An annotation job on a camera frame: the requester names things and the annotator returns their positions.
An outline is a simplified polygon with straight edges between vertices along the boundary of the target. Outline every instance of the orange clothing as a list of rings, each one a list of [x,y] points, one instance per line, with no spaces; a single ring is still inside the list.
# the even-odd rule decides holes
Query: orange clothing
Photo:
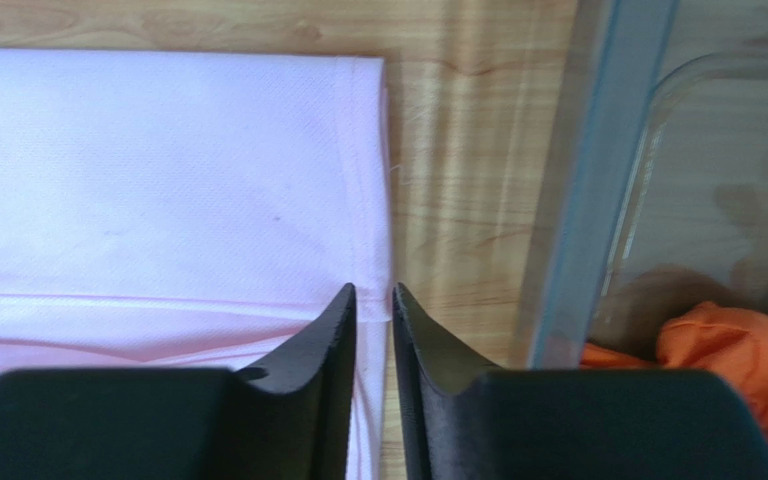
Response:
[[[656,346],[659,366],[701,368],[738,390],[768,436],[768,316],[704,302],[671,320]],[[657,365],[588,344],[583,368],[652,368]]]

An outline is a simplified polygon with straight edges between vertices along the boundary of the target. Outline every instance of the tabletop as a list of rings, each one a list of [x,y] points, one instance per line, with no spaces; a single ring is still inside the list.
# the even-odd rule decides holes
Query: tabletop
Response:
[[[575,0],[0,0],[0,47],[381,56],[397,280],[506,362]],[[405,477],[395,369],[382,478]]]

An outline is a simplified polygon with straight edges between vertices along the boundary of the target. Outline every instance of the orange fabric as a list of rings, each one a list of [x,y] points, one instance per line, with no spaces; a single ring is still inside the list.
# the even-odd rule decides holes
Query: orange fabric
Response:
[[[768,436],[768,316],[704,302],[662,328],[659,365],[701,368],[736,388]],[[646,368],[655,364],[588,344],[584,368]]]

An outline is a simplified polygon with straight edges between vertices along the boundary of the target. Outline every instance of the folded cloth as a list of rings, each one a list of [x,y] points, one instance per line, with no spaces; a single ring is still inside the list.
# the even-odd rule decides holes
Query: folded cloth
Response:
[[[347,478],[377,477],[383,62],[0,50],[0,371],[241,368],[358,299]]]
[[[658,364],[700,368],[720,375],[748,402],[768,436],[768,315],[704,302],[662,328]],[[588,344],[583,368],[649,368],[656,365]]]

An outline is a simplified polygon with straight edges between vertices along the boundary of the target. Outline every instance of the transparent storage box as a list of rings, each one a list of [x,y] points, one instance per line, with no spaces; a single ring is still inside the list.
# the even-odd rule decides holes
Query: transparent storage box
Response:
[[[641,358],[713,300],[768,313],[768,1],[583,2],[515,364]]]

